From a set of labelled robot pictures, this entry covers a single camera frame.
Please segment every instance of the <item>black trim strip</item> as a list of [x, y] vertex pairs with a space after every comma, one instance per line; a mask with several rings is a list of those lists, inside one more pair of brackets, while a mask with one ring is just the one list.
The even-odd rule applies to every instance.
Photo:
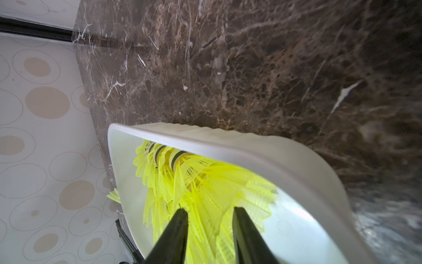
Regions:
[[159, 155], [159, 153], [160, 153], [160, 151], [162, 151], [163, 150], [163, 148], [165, 148], [166, 147], [166, 145], [162, 145], [161, 147], [159, 147], [159, 149], [157, 150], [157, 152], [155, 153], [155, 164], [156, 165], [158, 165], [158, 155]]
[[183, 154], [185, 154], [185, 153], [187, 153], [186, 151], [184, 151], [184, 150], [181, 150], [181, 151], [179, 151], [179, 152], [177, 152], [176, 153], [176, 155], [174, 155], [174, 157], [173, 157], [173, 160], [171, 161], [171, 165], [170, 165], [170, 168], [174, 171], [174, 163], [176, 162], [176, 160], [180, 157], [180, 156], [182, 156]]
[[154, 143], [152, 143], [151, 144], [151, 146], [149, 147], [149, 149], [148, 149], [148, 153], [150, 153], [151, 152], [151, 150], [152, 150], [152, 148], [153, 148], [153, 146], [155, 145], [155, 142]]
[[285, 263], [274, 257], [245, 208], [234, 208], [232, 228], [237, 263]]
[[0, 32], [72, 42], [72, 30], [0, 17]]
[[184, 209], [177, 209], [144, 263], [183, 264], [186, 256], [188, 229], [187, 212]]
[[123, 242], [126, 244], [126, 246], [131, 251], [131, 254], [135, 260], [135, 263], [140, 264], [145, 259], [143, 258], [142, 254], [139, 252], [139, 250], [132, 244], [132, 242], [129, 240], [125, 232], [123, 231], [122, 227], [120, 226], [120, 221], [116, 220], [116, 226], [117, 231], [119, 232], [119, 236], [123, 239]]

